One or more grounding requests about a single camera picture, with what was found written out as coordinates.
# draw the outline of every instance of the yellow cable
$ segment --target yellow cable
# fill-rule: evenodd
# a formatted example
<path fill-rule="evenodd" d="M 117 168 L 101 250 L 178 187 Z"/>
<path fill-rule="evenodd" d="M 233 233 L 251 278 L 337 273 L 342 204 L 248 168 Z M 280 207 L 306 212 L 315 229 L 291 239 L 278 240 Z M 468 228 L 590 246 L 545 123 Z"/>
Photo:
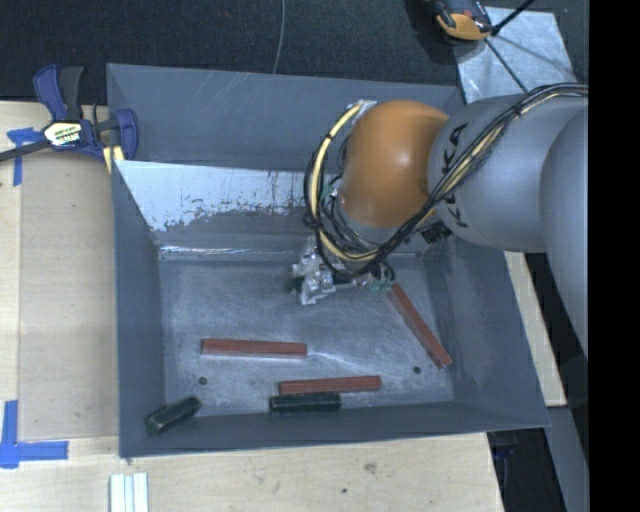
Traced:
<path fill-rule="evenodd" d="M 358 103 L 354 105 L 349 110 L 347 110 L 340 119 L 336 122 L 336 124 L 331 128 L 328 135 L 324 138 L 322 143 L 320 144 L 320 148 L 318 149 L 318 154 L 313 163 L 313 170 L 311 173 L 311 180 L 309 183 L 309 206 L 311 209 L 311 214 L 315 218 L 318 213 L 318 177 L 320 176 L 320 170 L 322 169 L 322 161 L 324 160 L 324 156 L 329 148 L 329 145 L 333 141 L 334 137 L 338 134 L 338 132 L 342 129 L 342 127 L 354 116 L 359 110 L 362 108 L 362 105 Z M 368 261 L 375 257 L 377 251 L 369 251 L 362 254 L 350 254 L 344 252 L 338 246 L 336 246 L 322 231 L 320 231 L 320 240 L 322 243 L 335 254 L 338 258 L 347 260 L 347 261 L 355 261 L 362 262 Z"/>

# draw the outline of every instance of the orange spherical joint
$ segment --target orange spherical joint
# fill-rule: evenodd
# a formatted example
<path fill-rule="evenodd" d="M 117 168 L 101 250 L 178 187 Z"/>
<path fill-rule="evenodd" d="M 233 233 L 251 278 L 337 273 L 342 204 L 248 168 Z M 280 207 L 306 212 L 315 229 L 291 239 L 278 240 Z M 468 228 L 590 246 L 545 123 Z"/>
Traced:
<path fill-rule="evenodd" d="M 427 200 L 427 162 L 448 116 L 417 101 L 376 105 L 349 136 L 338 201 L 353 220 L 397 227 Z"/>

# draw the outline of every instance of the black floor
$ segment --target black floor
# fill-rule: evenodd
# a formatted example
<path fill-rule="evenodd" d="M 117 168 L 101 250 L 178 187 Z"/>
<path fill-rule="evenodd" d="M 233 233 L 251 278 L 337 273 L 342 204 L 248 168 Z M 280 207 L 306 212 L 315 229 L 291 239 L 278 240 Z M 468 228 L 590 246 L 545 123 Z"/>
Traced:
<path fill-rule="evenodd" d="M 539 0 L 530 8 L 555 14 L 576 77 L 588 83 L 589 0 Z M 265 73 L 277 64 L 276 72 L 290 75 L 457 83 L 452 47 L 420 0 L 14 1 L 0 18 L 0 49 L 0 99 L 33 100 L 34 72 L 54 62 L 87 69 L 84 104 L 106 104 L 107 62 Z M 587 365 L 567 334 L 544 257 L 528 262 L 563 379 L 578 389 L 570 405 L 588 460 Z M 542 430 L 490 440 L 498 445 L 507 512 L 565 510 Z"/>

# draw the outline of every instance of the wooden board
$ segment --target wooden board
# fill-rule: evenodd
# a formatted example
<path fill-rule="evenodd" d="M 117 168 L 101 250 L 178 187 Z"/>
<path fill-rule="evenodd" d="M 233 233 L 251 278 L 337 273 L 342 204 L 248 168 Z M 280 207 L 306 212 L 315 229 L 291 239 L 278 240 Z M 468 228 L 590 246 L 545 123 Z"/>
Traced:
<path fill-rule="evenodd" d="M 19 437 L 117 434 L 109 175 L 76 154 L 24 169 Z"/>
<path fill-rule="evenodd" d="M 146 472 L 153 512 L 501 512 L 486 436 L 122 460 L 116 437 L 0 471 L 3 510 L 104 512 L 114 473 Z"/>
<path fill-rule="evenodd" d="M 46 110 L 31 109 L 31 117 Z M 6 133 L 25 127 L 23 103 L 0 101 L 0 151 L 14 147 Z M 18 394 L 20 293 L 20 188 L 13 186 L 13 161 L 0 163 L 0 400 Z"/>

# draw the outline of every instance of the plastic sheet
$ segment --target plastic sheet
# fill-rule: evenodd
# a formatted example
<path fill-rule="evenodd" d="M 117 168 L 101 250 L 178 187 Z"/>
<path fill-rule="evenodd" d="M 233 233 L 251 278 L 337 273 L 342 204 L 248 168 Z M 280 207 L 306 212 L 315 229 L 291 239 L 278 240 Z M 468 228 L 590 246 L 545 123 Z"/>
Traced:
<path fill-rule="evenodd" d="M 487 12 L 497 25 L 512 11 L 487 7 Z M 460 45 L 454 52 L 467 103 L 518 94 L 541 85 L 576 81 L 551 13 L 524 11 L 497 36 L 489 37 L 488 42 L 474 47 Z"/>

